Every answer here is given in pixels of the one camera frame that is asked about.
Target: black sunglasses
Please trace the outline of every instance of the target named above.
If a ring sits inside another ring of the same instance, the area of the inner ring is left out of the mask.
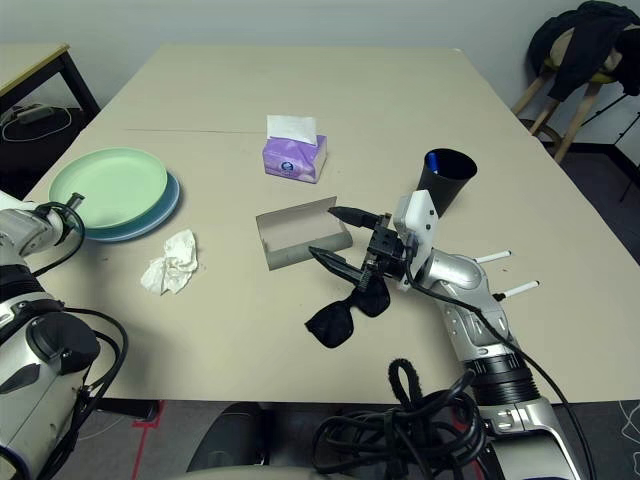
[[[390,303],[389,290],[384,279],[374,276],[369,280],[364,292],[354,288],[351,295],[324,307],[305,323],[305,326],[325,347],[336,348],[353,333],[351,307],[359,308],[368,317],[377,317]]]

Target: black plastic cup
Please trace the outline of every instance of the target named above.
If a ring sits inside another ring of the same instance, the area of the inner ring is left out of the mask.
[[[437,171],[431,170],[429,165],[429,153],[435,153],[437,159]],[[418,190],[429,190],[438,216],[442,216],[451,205],[458,192],[471,179],[478,167],[475,162],[464,153],[448,148],[436,148],[424,156],[422,175],[418,183]]]

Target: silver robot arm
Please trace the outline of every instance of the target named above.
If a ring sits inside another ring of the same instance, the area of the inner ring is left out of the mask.
[[[43,468],[59,468],[51,454],[80,415],[100,352],[91,328],[64,311],[24,260],[64,240],[80,200],[51,208],[0,192],[0,480],[50,478],[55,472]]]
[[[473,311],[449,301],[479,309],[495,333],[519,349],[480,264],[433,248],[438,215],[429,193],[417,191],[400,199],[393,216],[395,232],[386,228],[389,214],[377,216],[343,207],[330,212],[346,223],[371,228],[374,234],[360,270],[335,254],[310,249],[325,268],[362,290],[370,276],[378,274],[398,280],[400,290],[413,287],[440,295],[436,303],[456,355],[466,369],[475,373],[474,398],[492,439],[485,451],[485,463],[503,475],[499,478],[586,478],[553,408],[538,393],[522,356],[489,331]]]
[[[475,260],[433,249],[420,283],[480,308],[490,325],[518,346],[502,306],[489,291],[487,275]],[[474,398],[493,438],[489,448],[504,477],[522,479],[545,474],[585,478],[553,408],[538,393],[524,359],[496,340],[469,310],[443,301],[436,303],[458,359],[476,374]]]

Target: green plate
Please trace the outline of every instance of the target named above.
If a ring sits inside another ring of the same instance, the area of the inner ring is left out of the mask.
[[[153,155],[134,148],[106,148],[83,155],[56,176],[49,199],[65,203],[73,192],[86,228],[108,228],[139,217],[160,199],[167,171]]]

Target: beige table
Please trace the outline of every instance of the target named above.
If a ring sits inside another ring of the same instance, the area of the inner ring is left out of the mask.
[[[0,43],[0,113],[57,73],[91,120],[100,111],[66,43]]]
[[[153,234],[118,245],[89,242],[41,277],[68,304],[103,310],[125,324],[131,351],[110,396],[390,402],[386,368],[397,357],[414,362],[425,391],[448,386],[460,367],[431,300],[394,290],[387,312],[370,319],[354,311],[353,337],[328,350],[304,322],[344,298],[349,286],[313,261],[269,272],[255,223],[261,213],[331,195],[340,204],[392,211],[415,188],[424,152],[443,146],[470,155],[479,173],[441,219],[438,248],[470,256],[512,249],[513,257],[486,265],[494,291],[542,282],[504,307],[521,345],[571,401],[640,396],[640,269],[462,53],[295,53],[160,50],[32,192],[32,199],[45,200],[60,168],[116,145],[152,152],[182,183],[178,211]],[[177,92],[171,102],[156,99],[165,118],[144,113],[152,101],[145,92],[171,88]],[[183,116],[197,104],[216,108]],[[267,113],[318,117],[329,156],[317,185],[264,174]],[[158,131],[120,128],[143,124]],[[156,297],[139,278],[164,240],[187,227],[196,233],[201,267],[184,291]],[[358,263],[369,232],[352,233],[354,247],[343,252]],[[543,381],[538,385],[549,394]]]

